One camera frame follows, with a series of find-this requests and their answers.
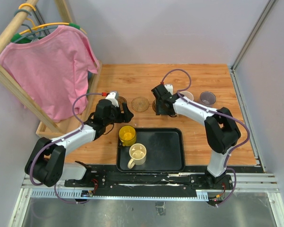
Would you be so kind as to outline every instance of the yellow cup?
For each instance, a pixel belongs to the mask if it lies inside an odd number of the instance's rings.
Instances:
[[[119,138],[123,146],[132,146],[137,140],[136,130],[132,126],[123,126],[119,130]]]

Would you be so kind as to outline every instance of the black tray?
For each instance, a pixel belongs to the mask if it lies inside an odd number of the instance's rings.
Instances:
[[[182,132],[176,128],[135,128],[136,143],[146,147],[146,161],[143,165],[127,168],[131,159],[129,148],[124,147],[119,139],[117,168],[121,172],[154,173],[180,172],[185,167]]]

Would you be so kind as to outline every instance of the mug handle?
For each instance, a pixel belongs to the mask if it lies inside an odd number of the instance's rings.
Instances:
[[[127,168],[132,169],[132,168],[134,167],[134,162],[133,162],[133,161],[134,161],[134,160],[131,159],[131,160],[128,162]]]

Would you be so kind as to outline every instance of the yellow hanger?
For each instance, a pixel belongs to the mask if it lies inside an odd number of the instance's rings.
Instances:
[[[33,24],[33,27],[36,27],[36,25],[35,25],[35,23],[34,23],[34,21],[31,19],[31,18],[25,18],[25,20],[29,20],[30,22],[32,22],[32,24]]]
[[[43,25],[38,25],[38,26],[32,27],[32,29],[36,30],[38,28],[42,28],[42,27],[50,26],[50,25],[69,25],[69,23],[64,23],[64,22],[48,23],[48,24],[43,24]],[[82,28],[80,28],[80,30],[87,35],[86,31],[84,31]],[[22,35],[22,34],[24,34],[26,32],[29,32],[29,29],[24,30],[23,32],[20,32],[19,34]]]
[[[21,4],[18,9],[21,9],[21,8],[24,7],[24,6],[29,6],[29,7],[32,8],[34,11],[36,11],[36,8],[35,8],[33,5],[29,4],[29,3],[23,3],[23,4]]]

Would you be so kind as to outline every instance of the metal floor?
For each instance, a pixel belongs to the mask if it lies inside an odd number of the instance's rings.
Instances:
[[[275,227],[266,193],[235,193],[220,208],[206,202],[167,201],[165,215],[155,201],[92,200],[85,205],[31,199],[23,227]]]

